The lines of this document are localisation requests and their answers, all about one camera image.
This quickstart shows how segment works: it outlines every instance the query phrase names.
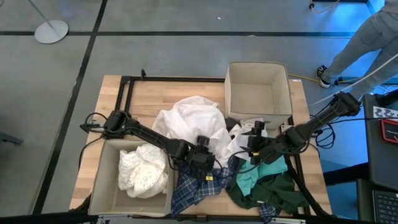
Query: wooden table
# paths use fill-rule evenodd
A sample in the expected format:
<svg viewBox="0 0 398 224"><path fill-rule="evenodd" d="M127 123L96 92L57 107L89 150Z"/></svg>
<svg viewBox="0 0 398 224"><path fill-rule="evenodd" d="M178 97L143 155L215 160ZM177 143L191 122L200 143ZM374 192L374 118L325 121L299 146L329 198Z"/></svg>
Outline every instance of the wooden table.
<svg viewBox="0 0 398 224"><path fill-rule="evenodd" d="M109 116L115 106L121 76L105 75L96 105L96 112ZM295 124L309 120L307 102L305 100L301 80L289 80L292 97L293 120ZM151 128L160 110L170 110L174 103L189 96L200 95L220 104L224 112L224 84L209 82L134 82L130 113L141 124ZM87 142L99 137L98 133L90 133ZM83 155L80 171L77 177L70 208L79 206L90 194L104 141L100 140L88 146ZM331 213L329 198L317 150L313 146L301 155L305 184L315 200L322 208ZM235 205L225 191L219 195L206 197L198 205L192 205L182 212L185 215L234 215L243 217L259 216L258 208L246 210Z"/></svg>

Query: red device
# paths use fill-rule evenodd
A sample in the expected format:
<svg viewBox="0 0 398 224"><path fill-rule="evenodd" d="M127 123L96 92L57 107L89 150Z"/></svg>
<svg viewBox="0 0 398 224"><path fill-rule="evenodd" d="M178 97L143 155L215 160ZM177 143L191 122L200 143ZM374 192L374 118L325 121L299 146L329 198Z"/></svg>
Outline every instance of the red device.
<svg viewBox="0 0 398 224"><path fill-rule="evenodd" d="M385 141L398 143L398 121L393 121L390 119L382 119L381 137Z"/></svg>

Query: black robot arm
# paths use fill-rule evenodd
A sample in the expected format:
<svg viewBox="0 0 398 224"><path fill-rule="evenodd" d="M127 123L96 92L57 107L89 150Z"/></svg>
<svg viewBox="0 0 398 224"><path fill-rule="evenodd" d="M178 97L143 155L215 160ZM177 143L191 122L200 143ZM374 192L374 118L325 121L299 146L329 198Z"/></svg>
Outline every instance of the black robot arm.
<svg viewBox="0 0 398 224"><path fill-rule="evenodd" d="M104 124L102 138L123 138L130 134L164 149L176 163L189 167L192 177L205 179L215 162L215 156L209 152L209 138L197 137L197 145L183 139L169 139L132 119L125 111L112 111Z"/></svg>
<svg viewBox="0 0 398 224"><path fill-rule="evenodd" d="M263 161L273 163L283 154L298 154L308 147L312 133L341 116L355 116L359 113L361 104L350 93L337 93L330 101L328 108L311 118L307 123L298 124L280 133L276 138L261 136L259 129L264 124L257 121L249 136L248 148L251 164Z"/></svg>

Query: white cable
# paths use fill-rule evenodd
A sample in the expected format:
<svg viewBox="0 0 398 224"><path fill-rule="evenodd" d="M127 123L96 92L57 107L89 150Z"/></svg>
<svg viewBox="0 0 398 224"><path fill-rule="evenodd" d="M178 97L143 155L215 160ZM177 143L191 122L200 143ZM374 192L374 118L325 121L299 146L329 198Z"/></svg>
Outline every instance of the white cable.
<svg viewBox="0 0 398 224"><path fill-rule="evenodd" d="M322 10L322 11L319 11L319 12L316 11L316 10L314 10L313 7L310 7L310 8L311 8L311 10L312 10L313 13L315 13L315 14L320 14L320 13L326 12L327 10L331 9L333 6L337 5L337 3L338 3L339 1L340 1L340 0L337 0L337 1L336 1L335 3L333 3L331 6L327 7L326 9L324 9L324 10Z"/></svg>
<svg viewBox="0 0 398 224"><path fill-rule="evenodd" d="M347 86L346 88L340 90L339 92L342 92L343 90L346 90L346 89L348 89L348 88L351 88L352 86L355 86L355 85L358 84L359 82L363 81L365 78L370 77L371 75L375 74L378 70L382 69L382 68L383 68L384 66L386 66L388 63L390 63L392 60L394 60L396 57L398 57L398 54L396 54L395 56L393 56L392 58L390 58L388 61L384 62L384 64L382 64L380 67L378 67L377 69L375 69L375 70L374 70L373 72L371 72L369 75L366 75L366 76L362 77L362 78L361 78L360 80L358 80L356 83ZM313 105L318 104L318 103L320 103L320 102L322 102L322 101L324 101L324 100L327 100L327 99L333 97L335 94L336 94L336 93L334 93L334 94L332 94L332 95L330 95L330 96L328 96L328 97L325 97L324 99L322 99L322 100L320 100L320 101L318 101L318 102L316 102L316 103L313 103L313 104L311 104L311 105L309 105L309 106L313 106Z"/></svg>
<svg viewBox="0 0 398 224"><path fill-rule="evenodd" d="M390 91L390 88L391 88L391 87L397 87L397 86L396 86L396 85L388 86L388 87L386 88L386 90L384 90L383 94L388 93L388 92Z"/></svg>
<svg viewBox="0 0 398 224"><path fill-rule="evenodd" d="M379 85L379 86L377 86L376 88L379 88L379 89L381 89L382 91L386 91L386 90L387 90L387 87L385 87L384 85Z"/></svg>

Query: gray pants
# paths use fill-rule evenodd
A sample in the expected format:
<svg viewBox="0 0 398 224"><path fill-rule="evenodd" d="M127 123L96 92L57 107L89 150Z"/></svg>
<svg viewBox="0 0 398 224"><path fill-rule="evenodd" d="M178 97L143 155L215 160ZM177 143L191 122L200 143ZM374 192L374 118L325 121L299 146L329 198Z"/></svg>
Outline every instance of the gray pants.
<svg viewBox="0 0 398 224"><path fill-rule="evenodd" d="M381 49L366 74L373 72L384 62L398 53L398 14L379 11L371 16L356 31L347 46L334 59L323 73L323 78L331 82L343 70L357 61L362 55ZM388 63L378 72L355 85L351 94L360 99L374 87L384 83L398 73L398 58Z"/></svg>

